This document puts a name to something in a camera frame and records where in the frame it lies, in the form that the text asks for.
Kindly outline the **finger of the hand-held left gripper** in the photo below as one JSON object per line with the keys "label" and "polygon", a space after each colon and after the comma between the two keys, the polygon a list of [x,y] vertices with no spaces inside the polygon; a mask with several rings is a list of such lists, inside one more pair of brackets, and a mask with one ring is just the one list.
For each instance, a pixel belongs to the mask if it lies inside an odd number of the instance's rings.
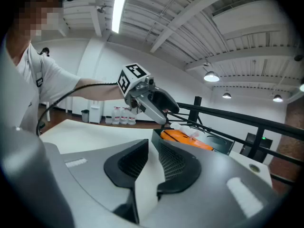
{"label": "finger of the hand-held left gripper", "polygon": [[152,91],[151,101],[161,111],[170,111],[177,114],[179,112],[179,106],[171,95],[163,89],[154,89]]}
{"label": "finger of the hand-held left gripper", "polygon": [[139,109],[148,117],[160,125],[167,122],[167,118],[162,110],[152,102],[151,95],[140,95],[137,97],[137,105]]}

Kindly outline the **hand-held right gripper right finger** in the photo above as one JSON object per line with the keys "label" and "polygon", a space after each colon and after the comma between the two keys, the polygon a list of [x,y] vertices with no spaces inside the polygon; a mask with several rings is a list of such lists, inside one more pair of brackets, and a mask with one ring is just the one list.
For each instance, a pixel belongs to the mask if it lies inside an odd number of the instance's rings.
{"label": "hand-held right gripper right finger", "polygon": [[146,228],[259,228],[282,203],[265,181],[227,155],[164,140],[157,150],[167,180],[141,222]]}

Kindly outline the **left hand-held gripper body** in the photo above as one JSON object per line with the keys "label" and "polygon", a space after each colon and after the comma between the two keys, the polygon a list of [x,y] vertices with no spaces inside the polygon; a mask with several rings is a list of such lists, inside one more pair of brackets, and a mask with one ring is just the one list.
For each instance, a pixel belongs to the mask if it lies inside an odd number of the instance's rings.
{"label": "left hand-held gripper body", "polygon": [[129,110],[133,114],[141,113],[136,98],[155,87],[151,73],[137,63],[128,64],[122,67],[117,83]]}

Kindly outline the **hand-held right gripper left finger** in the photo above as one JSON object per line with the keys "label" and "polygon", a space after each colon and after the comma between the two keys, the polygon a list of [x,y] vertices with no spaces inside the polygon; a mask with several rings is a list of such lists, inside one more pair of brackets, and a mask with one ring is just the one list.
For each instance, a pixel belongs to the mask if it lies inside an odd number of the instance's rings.
{"label": "hand-held right gripper left finger", "polygon": [[135,181],[148,160],[147,139],[70,154],[44,145],[74,223],[139,223]]}

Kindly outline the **person's left forearm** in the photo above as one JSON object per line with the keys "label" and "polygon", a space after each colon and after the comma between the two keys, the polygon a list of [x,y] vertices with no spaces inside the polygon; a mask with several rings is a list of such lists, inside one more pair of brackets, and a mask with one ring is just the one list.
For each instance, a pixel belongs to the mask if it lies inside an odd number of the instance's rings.
{"label": "person's left forearm", "polygon": [[74,92],[71,96],[93,101],[120,100],[124,96],[117,85],[91,86]]}

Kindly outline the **orange tissue pack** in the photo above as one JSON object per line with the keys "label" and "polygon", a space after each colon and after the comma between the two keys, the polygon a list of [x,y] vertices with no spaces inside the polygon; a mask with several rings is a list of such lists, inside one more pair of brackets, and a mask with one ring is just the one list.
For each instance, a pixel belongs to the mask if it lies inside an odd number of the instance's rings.
{"label": "orange tissue pack", "polygon": [[160,136],[164,140],[179,142],[208,151],[214,150],[211,146],[197,140],[194,137],[189,137],[179,130],[171,130],[171,129],[163,130]]}

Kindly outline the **dark green open box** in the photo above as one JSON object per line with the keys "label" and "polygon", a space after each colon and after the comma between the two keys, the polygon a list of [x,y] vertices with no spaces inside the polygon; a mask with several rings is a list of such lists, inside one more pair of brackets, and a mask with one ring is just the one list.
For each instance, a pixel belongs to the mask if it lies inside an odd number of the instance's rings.
{"label": "dark green open box", "polygon": [[[157,143],[159,142],[159,140],[164,140],[161,138],[161,132],[163,130],[167,130],[167,129],[171,129],[171,128],[163,128],[163,129],[154,129],[152,132],[152,143],[154,144],[154,146],[157,145]],[[210,133],[210,132],[206,132],[204,130],[199,130],[199,137],[197,137],[196,139],[211,146],[215,151],[215,152],[220,152],[222,154],[226,154],[229,155],[233,145],[234,145],[234,141],[230,141],[228,139],[225,139],[221,136],[218,136],[216,134]]]}

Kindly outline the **white low cabinet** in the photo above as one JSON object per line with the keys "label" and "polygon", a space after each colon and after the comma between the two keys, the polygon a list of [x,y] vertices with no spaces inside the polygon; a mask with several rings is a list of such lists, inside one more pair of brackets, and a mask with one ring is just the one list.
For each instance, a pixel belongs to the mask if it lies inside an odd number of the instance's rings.
{"label": "white low cabinet", "polygon": [[92,104],[89,111],[89,122],[100,124],[102,119],[102,107],[98,104]]}

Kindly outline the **black box with green light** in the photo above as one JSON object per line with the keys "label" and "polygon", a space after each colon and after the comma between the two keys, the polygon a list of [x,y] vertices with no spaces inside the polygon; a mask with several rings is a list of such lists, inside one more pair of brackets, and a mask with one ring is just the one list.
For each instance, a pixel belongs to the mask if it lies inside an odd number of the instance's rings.
{"label": "black box with green light", "polygon": [[[246,141],[248,141],[250,143],[254,143],[255,137],[256,137],[255,134],[248,133],[247,137],[246,137]],[[263,147],[263,148],[270,149],[270,147],[272,145],[272,142],[273,142],[272,140],[270,140],[268,138],[265,138],[265,137],[262,137],[259,146]],[[243,147],[241,148],[240,154],[248,157],[250,151],[251,151],[250,146],[243,145]],[[263,152],[261,150],[257,150],[254,157],[253,157],[253,160],[255,160],[257,162],[260,162],[260,163],[263,163],[266,156],[267,156],[267,154],[265,152]]]}

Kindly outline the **long ceiling strip light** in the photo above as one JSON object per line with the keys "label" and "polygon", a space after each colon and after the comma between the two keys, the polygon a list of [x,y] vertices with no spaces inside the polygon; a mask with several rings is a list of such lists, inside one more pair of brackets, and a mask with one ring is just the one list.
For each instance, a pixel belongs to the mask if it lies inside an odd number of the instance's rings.
{"label": "long ceiling strip light", "polygon": [[114,0],[111,29],[115,33],[119,33],[120,30],[120,24],[125,2],[126,0]]}

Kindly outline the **black metal railing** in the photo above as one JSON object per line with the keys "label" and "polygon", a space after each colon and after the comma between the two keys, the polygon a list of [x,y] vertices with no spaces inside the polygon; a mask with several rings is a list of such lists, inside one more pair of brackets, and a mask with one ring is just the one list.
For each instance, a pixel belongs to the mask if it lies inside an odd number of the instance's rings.
{"label": "black metal railing", "polygon": [[[206,130],[210,133],[215,133],[217,135],[220,135],[222,137],[228,138],[230,140],[233,140],[237,143],[243,144],[245,146],[250,147],[250,151],[248,154],[248,158],[253,159],[257,151],[260,151],[262,153],[265,153],[267,155],[271,155],[273,157],[279,158],[281,160],[284,160],[286,162],[295,164],[297,166],[300,166],[304,168],[304,161],[301,161],[299,159],[290,157],[288,155],[284,155],[281,153],[278,153],[276,151],[273,151],[271,149],[265,148],[260,145],[262,141],[262,137],[264,136],[264,131],[271,131],[274,133],[281,134],[283,136],[291,137],[293,139],[299,140],[304,142],[304,130],[300,128],[295,128],[283,123],[277,123],[274,121],[253,117],[245,114],[239,114],[224,110],[218,110],[193,104],[185,104],[185,103],[178,103],[178,106],[180,109],[186,109],[189,110],[189,114],[185,113],[173,113],[168,111],[167,114],[170,116],[173,116],[177,118],[177,122],[187,122],[193,126],[198,127],[199,130]],[[237,123],[246,124],[249,126],[253,126],[257,128],[256,137],[253,142],[249,142],[247,140],[242,140],[240,138],[237,138],[235,136],[217,131],[215,129],[212,129],[210,127],[204,126],[202,124],[202,121],[199,117],[199,114],[207,114],[214,117],[231,120]]]}

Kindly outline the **person's white t-shirt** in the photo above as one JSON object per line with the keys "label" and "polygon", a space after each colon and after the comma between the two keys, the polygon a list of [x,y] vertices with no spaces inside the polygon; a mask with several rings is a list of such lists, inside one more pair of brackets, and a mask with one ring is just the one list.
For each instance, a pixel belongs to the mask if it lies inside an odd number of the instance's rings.
{"label": "person's white t-shirt", "polygon": [[40,56],[32,45],[15,66],[0,45],[0,124],[20,127],[34,133],[40,102],[54,102],[77,85],[79,77],[46,56]]}

